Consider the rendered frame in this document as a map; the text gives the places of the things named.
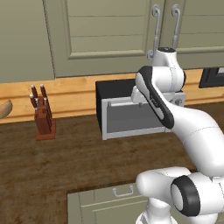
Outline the wide olive panelled cupboard door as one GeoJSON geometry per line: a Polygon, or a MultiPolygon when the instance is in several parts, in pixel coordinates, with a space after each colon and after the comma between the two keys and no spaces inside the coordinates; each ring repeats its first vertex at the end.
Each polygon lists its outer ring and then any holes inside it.
{"type": "Polygon", "coordinates": [[[55,76],[128,74],[148,65],[165,0],[43,0],[55,76]]]}

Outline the brown wooden knife block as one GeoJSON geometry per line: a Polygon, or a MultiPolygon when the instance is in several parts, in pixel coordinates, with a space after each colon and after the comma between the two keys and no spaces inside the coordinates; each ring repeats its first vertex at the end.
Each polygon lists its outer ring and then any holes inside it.
{"type": "Polygon", "coordinates": [[[50,140],[55,138],[56,120],[51,118],[46,106],[39,106],[35,111],[35,123],[37,126],[36,140],[50,140]]]}

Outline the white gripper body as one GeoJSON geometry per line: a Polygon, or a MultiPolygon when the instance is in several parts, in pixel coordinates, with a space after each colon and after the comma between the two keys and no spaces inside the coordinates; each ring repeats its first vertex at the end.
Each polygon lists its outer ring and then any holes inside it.
{"type": "Polygon", "coordinates": [[[132,88],[131,100],[133,103],[147,103],[144,95],[138,90],[137,86],[132,88]]]}

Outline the black and silver toaster oven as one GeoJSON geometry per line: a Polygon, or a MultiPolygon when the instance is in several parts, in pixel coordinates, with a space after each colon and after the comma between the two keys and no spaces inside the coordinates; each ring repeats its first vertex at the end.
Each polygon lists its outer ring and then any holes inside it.
{"type": "Polygon", "coordinates": [[[96,115],[103,140],[168,132],[147,102],[132,102],[134,86],[134,79],[95,83],[96,115]]]}

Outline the plain olive cupboard door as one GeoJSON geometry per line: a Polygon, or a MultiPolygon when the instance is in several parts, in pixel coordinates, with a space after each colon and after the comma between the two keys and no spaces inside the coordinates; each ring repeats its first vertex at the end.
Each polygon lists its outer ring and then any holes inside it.
{"type": "Polygon", "coordinates": [[[53,79],[43,0],[0,0],[0,83],[53,79]]]}

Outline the olive drawer front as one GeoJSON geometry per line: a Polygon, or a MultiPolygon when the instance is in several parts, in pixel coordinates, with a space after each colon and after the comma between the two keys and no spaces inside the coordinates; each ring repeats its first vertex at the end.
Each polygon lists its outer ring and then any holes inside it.
{"type": "Polygon", "coordinates": [[[117,185],[67,195],[66,224],[135,224],[146,208],[147,199],[140,195],[136,184],[117,185]],[[131,196],[117,198],[114,187],[134,186],[131,196]]]}

